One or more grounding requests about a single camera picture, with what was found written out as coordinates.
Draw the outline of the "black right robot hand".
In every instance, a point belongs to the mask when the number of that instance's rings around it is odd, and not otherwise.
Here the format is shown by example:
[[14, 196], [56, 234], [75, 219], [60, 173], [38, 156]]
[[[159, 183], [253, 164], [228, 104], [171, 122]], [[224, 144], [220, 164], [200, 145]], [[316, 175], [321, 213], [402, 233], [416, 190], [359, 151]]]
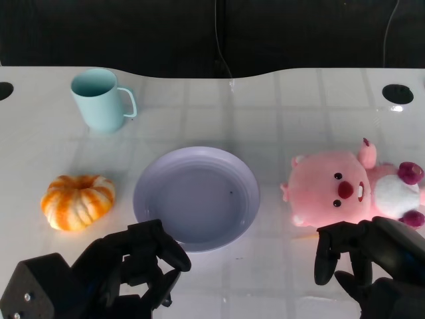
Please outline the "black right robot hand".
[[424, 238], [384, 217], [317, 230], [314, 280], [336, 278], [361, 318], [424, 317]]

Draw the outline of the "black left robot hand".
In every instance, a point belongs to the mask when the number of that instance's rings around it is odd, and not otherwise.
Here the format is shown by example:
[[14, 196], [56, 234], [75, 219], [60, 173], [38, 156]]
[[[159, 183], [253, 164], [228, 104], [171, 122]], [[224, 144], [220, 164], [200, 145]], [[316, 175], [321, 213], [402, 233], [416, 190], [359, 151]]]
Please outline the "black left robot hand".
[[71, 271], [84, 287], [81, 318], [152, 318], [191, 261], [158, 219], [95, 240]]

